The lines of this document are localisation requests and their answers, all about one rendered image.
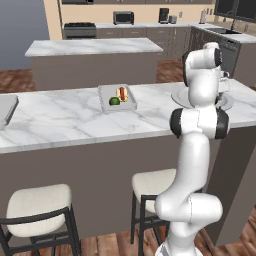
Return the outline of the steel sink basin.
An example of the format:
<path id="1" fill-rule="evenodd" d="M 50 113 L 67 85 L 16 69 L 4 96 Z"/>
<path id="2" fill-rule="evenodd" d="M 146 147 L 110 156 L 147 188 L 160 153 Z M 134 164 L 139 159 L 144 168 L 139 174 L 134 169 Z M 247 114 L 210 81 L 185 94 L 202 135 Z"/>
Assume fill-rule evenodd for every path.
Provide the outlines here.
<path id="1" fill-rule="evenodd" d="M 241 32 L 237 32 L 230 29 L 225 28 L 207 28 L 206 30 L 223 35 L 235 35 L 235 34 L 242 34 Z"/>

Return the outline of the large grey round plate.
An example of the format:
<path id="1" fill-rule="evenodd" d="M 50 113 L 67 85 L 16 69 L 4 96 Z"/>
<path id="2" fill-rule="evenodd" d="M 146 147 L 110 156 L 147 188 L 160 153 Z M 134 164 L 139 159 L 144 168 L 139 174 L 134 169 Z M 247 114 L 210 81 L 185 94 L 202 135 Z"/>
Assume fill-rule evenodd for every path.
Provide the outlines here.
<path id="1" fill-rule="evenodd" d="M 172 99 L 185 108 L 191 108 L 191 104 L 188 100 L 188 88 L 175 88 L 171 94 Z M 215 100 L 215 106 L 221 108 L 224 111 L 232 108 L 234 100 L 227 93 L 220 93 Z"/>

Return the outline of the dark window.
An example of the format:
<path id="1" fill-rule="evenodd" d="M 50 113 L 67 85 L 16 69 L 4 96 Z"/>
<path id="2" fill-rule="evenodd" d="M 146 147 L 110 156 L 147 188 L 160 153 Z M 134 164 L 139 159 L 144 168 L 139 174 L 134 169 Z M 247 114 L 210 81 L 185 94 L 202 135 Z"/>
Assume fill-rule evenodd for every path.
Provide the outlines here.
<path id="1" fill-rule="evenodd" d="M 231 18 L 226 13 L 235 11 L 236 19 L 256 23 L 256 0 L 216 0 L 214 14 Z"/>

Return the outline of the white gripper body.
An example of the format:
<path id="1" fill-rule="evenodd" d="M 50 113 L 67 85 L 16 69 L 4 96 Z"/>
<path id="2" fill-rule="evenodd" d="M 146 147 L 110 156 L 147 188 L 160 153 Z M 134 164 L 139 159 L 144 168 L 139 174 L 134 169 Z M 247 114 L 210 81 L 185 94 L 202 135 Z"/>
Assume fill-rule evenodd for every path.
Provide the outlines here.
<path id="1" fill-rule="evenodd" d="M 230 90 L 230 83 L 228 78 L 221 78 L 219 81 L 218 92 L 224 93 Z"/>

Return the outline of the black and steel stove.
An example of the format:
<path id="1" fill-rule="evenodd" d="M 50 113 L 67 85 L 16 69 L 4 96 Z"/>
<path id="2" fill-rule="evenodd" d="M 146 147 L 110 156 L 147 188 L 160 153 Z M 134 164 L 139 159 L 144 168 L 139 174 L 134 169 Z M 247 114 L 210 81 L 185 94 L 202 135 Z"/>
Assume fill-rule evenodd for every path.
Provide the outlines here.
<path id="1" fill-rule="evenodd" d="M 91 22 L 65 23 L 65 39 L 92 39 L 96 37 L 96 25 Z"/>

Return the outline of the cream cushioned black stool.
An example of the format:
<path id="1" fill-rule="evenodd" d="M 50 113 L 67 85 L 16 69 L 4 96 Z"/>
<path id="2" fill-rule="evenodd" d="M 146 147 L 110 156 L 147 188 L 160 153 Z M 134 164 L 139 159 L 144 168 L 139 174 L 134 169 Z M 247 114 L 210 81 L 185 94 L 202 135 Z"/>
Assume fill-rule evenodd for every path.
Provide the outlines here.
<path id="1" fill-rule="evenodd" d="M 0 218 L 0 245 L 5 256 L 69 244 L 73 256 L 82 256 L 72 206 L 71 188 L 57 184 L 14 192 L 5 218 Z"/>
<path id="2" fill-rule="evenodd" d="M 169 229 L 170 223 L 161 220 L 155 212 L 156 197 L 174 181 L 175 169 L 165 169 L 134 174 L 132 177 L 132 213 L 130 243 L 134 243 L 135 226 L 139 225 L 138 256 L 143 256 L 144 232 L 153 229 L 158 244 L 161 244 L 159 226 Z"/>

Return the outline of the small marble-top kitchen island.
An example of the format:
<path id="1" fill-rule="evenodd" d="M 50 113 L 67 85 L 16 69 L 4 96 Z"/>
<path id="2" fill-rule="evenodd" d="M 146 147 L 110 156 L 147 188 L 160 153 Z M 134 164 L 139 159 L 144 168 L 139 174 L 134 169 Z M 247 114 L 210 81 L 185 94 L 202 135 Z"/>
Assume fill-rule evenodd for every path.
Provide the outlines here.
<path id="1" fill-rule="evenodd" d="M 38 91 L 156 81 L 163 49 L 148 38 L 35 41 L 26 51 Z"/>

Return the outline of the hot dog in bun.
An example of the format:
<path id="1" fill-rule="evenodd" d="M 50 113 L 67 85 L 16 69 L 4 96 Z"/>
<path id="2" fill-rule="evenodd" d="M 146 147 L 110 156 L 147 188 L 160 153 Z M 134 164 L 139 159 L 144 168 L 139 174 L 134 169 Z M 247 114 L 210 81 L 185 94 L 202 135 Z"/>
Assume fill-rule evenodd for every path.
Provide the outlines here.
<path id="1" fill-rule="evenodd" d="M 128 91 L 125 87 L 119 87 L 116 89 L 116 97 L 121 102 L 127 102 L 128 101 Z"/>

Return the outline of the grey wall cupboard run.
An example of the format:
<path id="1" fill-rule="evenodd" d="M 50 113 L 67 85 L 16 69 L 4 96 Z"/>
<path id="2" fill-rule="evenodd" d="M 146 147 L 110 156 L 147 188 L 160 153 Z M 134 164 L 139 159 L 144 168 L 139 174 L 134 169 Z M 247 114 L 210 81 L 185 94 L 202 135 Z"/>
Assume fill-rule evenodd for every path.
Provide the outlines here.
<path id="1" fill-rule="evenodd" d="M 212 4 L 215 0 L 61 0 L 62 4 Z"/>

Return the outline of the black coffee machine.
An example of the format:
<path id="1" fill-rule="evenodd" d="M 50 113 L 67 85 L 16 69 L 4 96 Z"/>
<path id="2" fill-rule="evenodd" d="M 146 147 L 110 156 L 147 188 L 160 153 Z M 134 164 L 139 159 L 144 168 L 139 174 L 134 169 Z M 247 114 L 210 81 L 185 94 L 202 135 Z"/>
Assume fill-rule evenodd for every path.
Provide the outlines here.
<path id="1" fill-rule="evenodd" d="M 168 8 L 160 8 L 158 22 L 160 24 L 167 24 L 168 18 L 169 18 L 169 9 Z"/>

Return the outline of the long marble-top breakfast bar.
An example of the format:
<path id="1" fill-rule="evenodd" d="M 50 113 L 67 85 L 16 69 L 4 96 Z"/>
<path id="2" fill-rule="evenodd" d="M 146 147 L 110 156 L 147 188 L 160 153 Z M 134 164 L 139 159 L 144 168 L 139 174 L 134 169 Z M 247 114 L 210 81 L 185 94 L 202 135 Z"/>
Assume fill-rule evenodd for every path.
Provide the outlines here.
<path id="1" fill-rule="evenodd" d="M 128 225 L 136 173 L 177 169 L 178 83 L 134 85 L 135 111 L 104 113 L 95 88 L 26 92 L 0 130 L 0 218 L 18 189 L 65 183 L 81 236 Z"/>

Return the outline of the grey base cupboard run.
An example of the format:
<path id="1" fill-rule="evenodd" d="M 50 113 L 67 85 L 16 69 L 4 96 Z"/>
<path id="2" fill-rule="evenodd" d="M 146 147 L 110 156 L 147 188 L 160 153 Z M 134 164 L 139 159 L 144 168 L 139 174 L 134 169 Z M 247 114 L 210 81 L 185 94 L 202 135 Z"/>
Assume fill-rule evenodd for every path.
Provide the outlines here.
<path id="1" fill-rule="evenodd" d="M 238 41 L 240 50 L 231 77 L 249 87 L 256 87 L 256 36 L 243 33 L 223 35 L 208 31 L 207 28 L 221 27 L 197 22 L 136 23 L 134 25 L 97 23 L 96 33 L 100 39 L 147 37 L 163 49 L 159 53 L 160 60 L 180 58 L 187 50 L 200 49 L 207 42 L 215 41 L 219 44 L 222 38 Z"/>

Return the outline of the dark curved tap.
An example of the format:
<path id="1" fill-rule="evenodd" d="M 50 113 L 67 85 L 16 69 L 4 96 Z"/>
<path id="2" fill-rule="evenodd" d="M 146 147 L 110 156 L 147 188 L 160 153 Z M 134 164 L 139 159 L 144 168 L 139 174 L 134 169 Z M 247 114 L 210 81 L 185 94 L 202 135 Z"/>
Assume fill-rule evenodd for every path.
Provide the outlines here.
<path id="1" fill-rule="evenodd" d="M 229 15 L 230 17 L 231 17 L 231 19 L 233 20 L 232 21 L 232 24 L 231 24 L 231 28 L 230 28 L 230 30 L 231 31 L 234 31 L 234 28 L 235 28 L 235 21 L 236 21 L 236 13 L 235 13 L 235 11 L 228 11 L 227 13 L 226 13 L 227 15 Z"/>

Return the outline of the dark grey dishwasher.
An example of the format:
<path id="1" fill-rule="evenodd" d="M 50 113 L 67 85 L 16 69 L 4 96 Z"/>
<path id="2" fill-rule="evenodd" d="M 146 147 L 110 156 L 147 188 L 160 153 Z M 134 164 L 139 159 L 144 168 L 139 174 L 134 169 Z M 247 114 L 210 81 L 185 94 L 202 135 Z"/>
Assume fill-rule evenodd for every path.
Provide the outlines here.
<path id="1" fill-rule="evenodd" d="M 219 43 L 220 50 L 222 52 L 222 64 L 223 71 L 233 76 L 237 57 L 240 50 L 240 43 L 228 38 L 222 38 Z"/>

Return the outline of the steel toaster oven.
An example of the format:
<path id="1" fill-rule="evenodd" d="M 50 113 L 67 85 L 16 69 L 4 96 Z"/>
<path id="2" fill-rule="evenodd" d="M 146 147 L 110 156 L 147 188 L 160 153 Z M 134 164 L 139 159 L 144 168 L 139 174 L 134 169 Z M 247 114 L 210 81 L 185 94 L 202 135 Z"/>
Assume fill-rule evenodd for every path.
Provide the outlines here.
<path id="1" fill-rule="evenodd" d="M 134 13 L 132 11 L 114 11 L 113 23 L 118 24 L 134 24 Z"/>

